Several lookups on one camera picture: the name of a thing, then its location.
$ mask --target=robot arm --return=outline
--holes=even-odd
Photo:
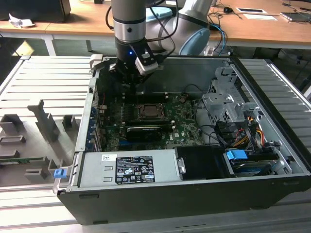
[[[144,82],[166,58],[157,53],[198,55],[207,44],[207,13],[212,0],[186,0],[177,16],[158,17],[161,24],[156,17],[146,22],[146,7],[159,2],[163,1],[111,1],[118,61],[110,73],[118,74],[122,83]]]

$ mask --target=red wire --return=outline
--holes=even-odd
[[[240,129],[239,131],[237,131],[236,137],[238,136],[239,132],[242,132],[242,131],[244,131],[244,129]]]
[[[102,105],[104,105],[104,103],[105,103],[105,99],[106,99],[106,95],[105,95],[105,93],[104,93],[104,99],[103,99],[103,103],[102,103]]]

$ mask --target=blue latch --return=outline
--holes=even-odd
[[[66,178],[67,177],[67,168],[59,168],[54,172],[54,178]]]
[[[230,150],[227,152],[229,160],[247,159],[247,155],[244,150]]]

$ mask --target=metal frame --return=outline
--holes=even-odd
[[[10,81],[12,77],[9,76],[5,82]],[[311,231],[311,190],[289,195],[265,210],[95,226],[77,224],[75,218],[51,190],[52,184],[0,187],[0,216],[3,219],[0,222],[0,229],[9,230],[10,233],[261,233],[271,231],[309,233]],[[235,200],[235,196],[230,193],[227,198]]]
[[[172,59],[183,58],[198,59],[200,57],[183,56]],[[259,100],[260,105],[264,107],[270,119],[277,125],[278,130],[286,139],[286,143],[293,148],[292,150],[303,161],[303,164],[311,169],[311,154],[242,63],[235,58],[220,57],[218,59],[228,60],[244,85],[251,90],[253,96]],[[96,153],[96,156],[101,156],[101,154],[100,152]],[[77,218],[78,223],[83,225],[213,214],[223,211],[248,210],[250,208],[265,209],[290,193],[305,191],[310,187],[310,172],[302,164],[303,173],[290,175],[133,184],[124,187],[122,185],[79,187],[79,178],[84,172],[83,160],[87,155],[83,154],[81,162],[78,164],[74,183],[71,183],[72,185],[68,186],[66,191],[61,190],[57,194],[61,202]],[[271,185],[274,188],[270,190],[270,195],[266,195],[266,190]],[[224,197],[229,192],[235,197],[236,202],[233,203],[230,199]],[[171,195],[164,198],[164,193],[170,193]],[[209,193],[209,196],[213,198],[204,198],[206,193]],[[115,205],[115,203],[120,202],[122,197],[129,197],[130,199],[135,197],[138,200],[149,197],[148,205],[145,204],[144,206],[152,211],[145,212],[135,202],[127,202],[126,204],[123,202],[127,208],[135,213],[127,215],[122,211],[124,210],[123,205]],[[181,202],[175,197],[180,197],[183,201]],[[113,209],[114,211],[110,213],[105,211],[107,209]]]

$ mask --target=black cable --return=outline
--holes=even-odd
[[[298,77],[300,76],[301,72],[306,68],[306,66],[309,64],[309,62],[311,61],[311,58],[307,61],[307,63],[301,68],[300,72],[297,74],[296,78],[294,79],[293,83],[296,82],[296,80],[298,79]]]
[[[163,2],[165,2],[165,0],[161,0],[155,4],[151,4],[151,5],[147,5],[147,7],[154,7],[154,6],[159,6],[160,4],[162,4]]]
[[[176,26],[175,26],[174,31],[173,31],[170,35],[167,35],[167,36],[162,36],[162,37],[158,37],[158,38],[148,39],[147,42],[155,42],[155,41],[165,40],[165,39],[167,39],[167,38],[172,37],[172,36],[175,34],[175,32],[177,31],[178,22],[179,22],[178,0],[175,0],[175,1],[176,1],[176,10],[177,10],[177,13],[176,13]]]
[[[197,85],[195,85],[195,84],[188,84],[187,86],[184,87],[184,89],[183,89],[182,92],[186,92],[186,89],[187,89],[188,86],[195,86],[196,88],[198,88],[199,91],[202,92],[202,94],[204,94],[204,91],[202,91],[202,89],[199,88],[199,87],[198,87]]]
[[[163,28],[163,31],[169,35],[169,32],[166,30],[166,28],[163,26],[161,20],[158,18],[158,16],[155,14],[154,10],[152,9],[152,7],[150,7],[150,11],[152,12],[152,14],[154,15],[154,17],[157,19],[158,23],[160,24],[160,26]],[[173,49],[164,57],[164,58],[167,58],[168,56],[170,56],[176,49],[176,44],[175,42],[173,41],[173,39],[170,37],[170,40],[173,44]]]
[[[110,30],[114,30],[114,27],[110,26],[109,22],[108,22],[108,16],[109,16],[109,12],[111,11],[111,6],[109,6],[107,12],[106,12],[106,16],[105,16],[105,20],[106,20],[106,25]]]
[[[16,52],[16,50],[13,48],[13,46],[12,46],[10,43],[8,43],[8,44],[9,44],[9,46],[11,47],[11,49],[16,53],[16,55],[17,55],[18,57],[20,57],[20,55]]]

